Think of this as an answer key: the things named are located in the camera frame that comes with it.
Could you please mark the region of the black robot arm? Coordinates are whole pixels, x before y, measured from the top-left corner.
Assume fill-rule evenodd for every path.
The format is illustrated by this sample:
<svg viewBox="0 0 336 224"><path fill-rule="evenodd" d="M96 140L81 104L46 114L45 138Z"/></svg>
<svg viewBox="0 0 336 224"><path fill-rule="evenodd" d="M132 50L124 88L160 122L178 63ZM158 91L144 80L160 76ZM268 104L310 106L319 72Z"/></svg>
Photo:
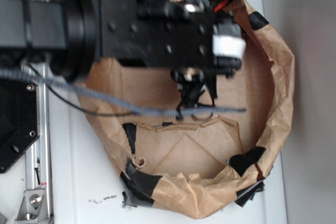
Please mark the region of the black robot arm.
<svg viewBox="0 0 336 224"><path fill-rule="evenodd" d="M1 66L46 62L69 82L102 58L232 76L245 48L233 16L207 0L1 0Z"/></svg>

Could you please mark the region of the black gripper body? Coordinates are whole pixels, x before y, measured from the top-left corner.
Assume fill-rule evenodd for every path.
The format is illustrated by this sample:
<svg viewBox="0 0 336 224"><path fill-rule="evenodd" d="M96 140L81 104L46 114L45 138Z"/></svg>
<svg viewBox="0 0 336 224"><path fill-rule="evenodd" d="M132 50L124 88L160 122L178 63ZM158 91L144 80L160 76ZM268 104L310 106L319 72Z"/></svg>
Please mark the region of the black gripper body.
<svg viewBox="0 0 336 224"><path fill-rule="evenodd" d="M246 43L232 14L206 0L101 0L101 53L123 66L233 76Z"/></svg>

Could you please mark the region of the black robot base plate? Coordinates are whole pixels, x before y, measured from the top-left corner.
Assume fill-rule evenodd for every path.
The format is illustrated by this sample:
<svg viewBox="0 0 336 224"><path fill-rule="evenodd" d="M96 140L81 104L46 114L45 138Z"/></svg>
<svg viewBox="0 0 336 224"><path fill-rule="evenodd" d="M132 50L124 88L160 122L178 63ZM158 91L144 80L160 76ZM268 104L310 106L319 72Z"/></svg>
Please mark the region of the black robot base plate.
<svg viewBox="0 0 336 224"><path fill-rule="evenodd" d="M38 137L38 86L2 79L1 174L8 172Z"/></svg>

